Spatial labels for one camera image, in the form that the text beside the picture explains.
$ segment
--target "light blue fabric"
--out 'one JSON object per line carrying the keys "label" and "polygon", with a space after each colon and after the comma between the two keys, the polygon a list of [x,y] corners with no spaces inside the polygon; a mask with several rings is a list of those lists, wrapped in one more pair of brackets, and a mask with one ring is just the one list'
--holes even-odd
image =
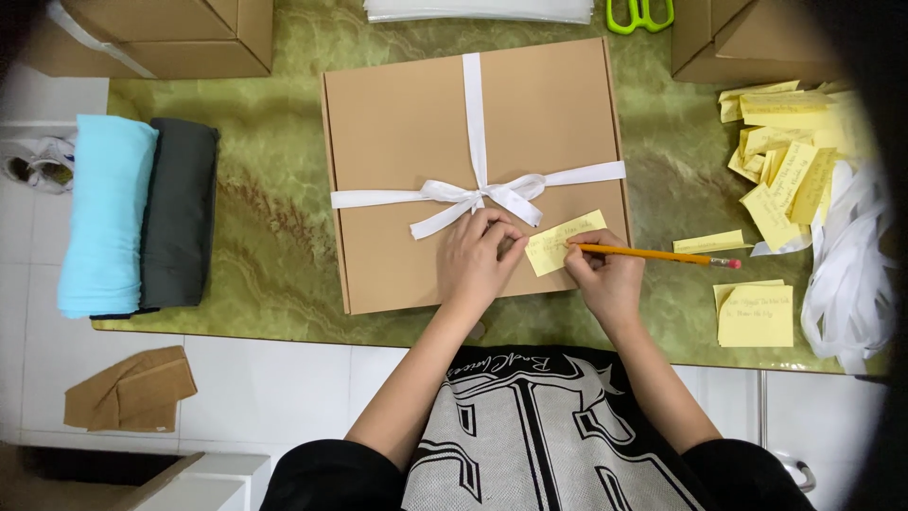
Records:
{"label": "light blue fabric", "polygon": [[158,130],[110,115],[79,115],[69,248],[57,287],[64,316],[139,308],[139,244]]}

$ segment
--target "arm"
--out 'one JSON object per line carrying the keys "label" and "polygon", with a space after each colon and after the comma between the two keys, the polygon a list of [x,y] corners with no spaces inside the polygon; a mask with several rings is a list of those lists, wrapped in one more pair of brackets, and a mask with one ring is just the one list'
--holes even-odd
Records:
{"label": "arm", "polygon": [[[576,235],[568,242],[627,246],[607,229]],[[668,444],[682,454],[693,446],[722,438],[640,321],[644,260],[584,254],[572,245],[565,266],[618,351],[640,409]]]}
{"label": "arm", "polygon": [[[499,260],[498,245],[506,237],[514,244]],[[374,449],[400,470],[407,466],[451,360],[510,279],[527,241],[497,209],[460,218],[439,253],[441,307],[345,440]]]}

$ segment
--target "ribbon bow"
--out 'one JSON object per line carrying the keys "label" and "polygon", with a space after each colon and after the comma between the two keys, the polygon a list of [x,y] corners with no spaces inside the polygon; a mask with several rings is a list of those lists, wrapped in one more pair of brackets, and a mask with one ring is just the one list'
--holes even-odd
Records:
{"label": "ribbon bow", "polygon": [[527,174],[504,185],[490,185],[486,171],[486,123],[482,108],[482,72],[479,64],[479,54],[466,54],[462,58],[464,96],[467,104],[469,156],[479,189],[465,190],[459,186],[430,179],[426,181],[419,192],[404,190],[347,190],[331,192],[332,208],[341,209],[344,207],[427,200],[456,203],[431,218],[410,225],[410,233],[413,237],[421,239],[433,235],[452,224],[467,210],[475,213],[478,208],[485,207],[482,197],[487,196],[524,222],[538,227],[539,222],[542,220],[542,212],[529,201],[542,194],[546,186],[593,183],[596,181],[623,179],[626,176],[624,162],[618,161],[574,168],[554,174]]}

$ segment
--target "tabletop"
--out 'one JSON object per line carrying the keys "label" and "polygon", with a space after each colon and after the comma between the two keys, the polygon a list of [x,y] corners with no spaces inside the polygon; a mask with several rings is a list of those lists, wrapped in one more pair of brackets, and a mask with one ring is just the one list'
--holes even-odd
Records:
{"label": "tabletop", "polygon": [[[171,116],[217,127],[217,206],[209,285],[198,307],[164,309],[97,329],[411,346],[434,307],[343,313],[321,122],[323,71],[607,35],[639,248],[743,229],[761,239],[738,199],[752,184],[725,168],[738,123],[719,122],[727,85],[672,80],[670,29],[606,29],[604,1],[590,25],[438,19],[369,24],[361,0],[276,0],[274,67],[267,78],[111,80],[108,114]],[[653,261],[641,314],[673,364],[841,373],[804,340],[798,311],[812,252],[748,258],[741,270]],[[784,279],[794,286],[794,347],[723,348],[713,285]],[[496,300],[486,334],[467,344],[561,344],[613,349],[577,291]],[[884,355],[868,370],[883,372]]]}

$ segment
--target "sleeve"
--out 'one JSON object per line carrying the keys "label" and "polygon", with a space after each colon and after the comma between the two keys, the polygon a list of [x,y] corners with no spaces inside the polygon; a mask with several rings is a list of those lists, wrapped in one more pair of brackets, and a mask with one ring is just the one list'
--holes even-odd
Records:
{"label": "sleeve", "polygon": [[261,511],[400,509],[404,475],[388,458],[346,440],[318,440],[281,458]]}
{"label": "sleeve", "polygon": [[782,462],[760,446],[711,440],[681,457],[721,509],[814,511]]}

